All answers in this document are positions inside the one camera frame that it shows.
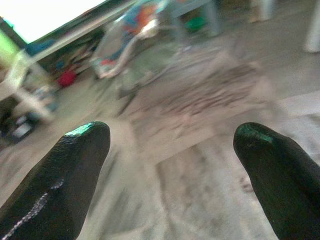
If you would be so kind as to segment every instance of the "green object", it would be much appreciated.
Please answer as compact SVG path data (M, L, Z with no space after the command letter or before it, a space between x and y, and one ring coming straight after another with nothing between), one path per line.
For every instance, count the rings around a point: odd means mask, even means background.
M197 16L187 21L185 26L187 29L189 29L191 32L194 33L199 31L205 24L206 24L206 21L204 20L204 18Z
M9 68L14 61L19 48L0 30L0 66Z

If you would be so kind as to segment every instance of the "red ball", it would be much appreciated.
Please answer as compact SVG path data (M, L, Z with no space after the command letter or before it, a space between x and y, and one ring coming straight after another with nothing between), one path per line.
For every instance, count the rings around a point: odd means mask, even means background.
M76 80L77 74L72 70L65 71L60 78L58 79L58 83L61 87L65 88L73 84Z

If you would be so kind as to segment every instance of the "gray rug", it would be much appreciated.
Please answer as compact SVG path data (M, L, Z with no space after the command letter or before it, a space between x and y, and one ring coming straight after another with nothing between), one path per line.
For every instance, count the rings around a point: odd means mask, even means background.
M213 124L263 108L272 93L255 63L240 64L223 50L201 48L185 52L141 89L123 116L132 122L142 155L168 153L160 161L211 137Z

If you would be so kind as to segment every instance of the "table leg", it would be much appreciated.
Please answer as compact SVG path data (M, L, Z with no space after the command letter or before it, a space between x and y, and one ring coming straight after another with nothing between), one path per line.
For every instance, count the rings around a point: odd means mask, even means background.
M30 109L35 111L37 114L40 115L40 118L45 123L50 123L54 116L53 114L46 109L40 101L33 95L31 95L29 92L24 90L23 88L19 88L15 93L14 96L19 100L23 101Z
M276 0L260 0L260 20L266 21L272 18Z
M35 75L46 78L46 83L49 82L49 79L51 78L50 74L44 70L39 63L34 62L33 59L24 51L21 52L21 56L21 61L23 61L22 64L27 65L27 67L31 69Z
M304 49L307 52L320 52L320 0L317 1Z
M212 35L216 36L221 31L216 3L214 1L209 1L203 7L205 10L206 18L208 20L208 24L210 25L210 30L212 31Z
M179 42L179 44L183 44L186 42L186 30L185 26L183 25L180 17L172 17L172 21L174 26L176 27L176 30L174 31L174 34L176 35L176 39Z

